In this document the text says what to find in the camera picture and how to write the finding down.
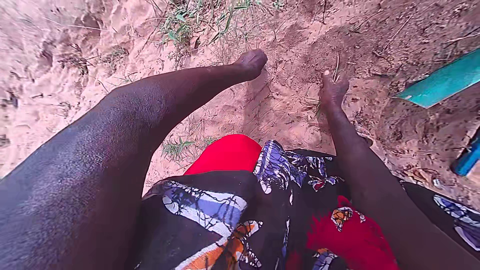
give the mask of sand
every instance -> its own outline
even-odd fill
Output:
[[[208,141],[228,134],[335,153],[314,103],[320,71],[335,70],[338,60],[350,80],[343,107],[390,170],[480,209],[479,165],[467,177],[449,170],[480,124],[479,86],[429,109],[393,98],[406,84],[478,48],[480,36],[445,43],[480,25],[478,1],[252,1],[234,12],[229,30],[211,44],[225,27],[225,19],[216,22],[228,17],[231,2],[203,2],[199,20],[187,19],[187,53],[162,42],[157,26],[173,9],[163,0],[0,3],[0,176],[116,86],[231,63],[248,49],[262,48],[269,61],[259,78],[225,90],[168,135],[167,143],[181,137],[195,144],[179,161],[162,155],[160,147],[144,193],[156,181],[185,172]],[[212,9],[213,2],[219,5]]]

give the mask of dark skin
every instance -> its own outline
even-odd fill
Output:
[[[153,152],[185,117],[226,88],[256,78],[266,61],[253,50],[231,65],[116,88],[42,145],[0,182],[2,268],[122,268]],[[406,269],[478,269],[357,135],[340,106],[346,78],[330,79],[324,76],[322,104],[354,205],[377,221]]]

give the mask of sandy soil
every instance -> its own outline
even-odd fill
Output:
[[[197,5],[190,2],[189,8]],[[168,135],[166,142],[181,137],[195,144],[178,162],[159,149],[144,192],[182,174],[208,140],[227,134],[334,153],[314,101],[319,71],[334,70],[338,59],[351,85],[344,109],[392,172],[480,209],[479,166],[468,177],[448,169],[480,124],[479,86],[429,109],[392,98],[479,47],[480,36],[445,43],[478,31],[479,1],[252,1],[233,13],[228,31],[211,44],[225,29],[222,15],[242,3],[203,2],[199,19],[187,19],[192,38],[185,52],[172,41],[162,43],[166,35],[158,28],[173,9],[163,0],[2,1],[0,176],[118,85],[230,63],[262,48],[269,62],[259,78],[225,90]]]

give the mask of teal object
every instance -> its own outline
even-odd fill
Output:
[[[479,81],[480,49],[476,49],[436,70],[426,79],[408,87],[395,97],[430,108]]]

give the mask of clothing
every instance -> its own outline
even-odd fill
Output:
[[[230,135],[192,167],[144,196],[127,268],[398,269],[380,227],[352,207],[334,156]],[[477,245],[477,212],[403,185],[433,223],[449,219],[441,229]]]

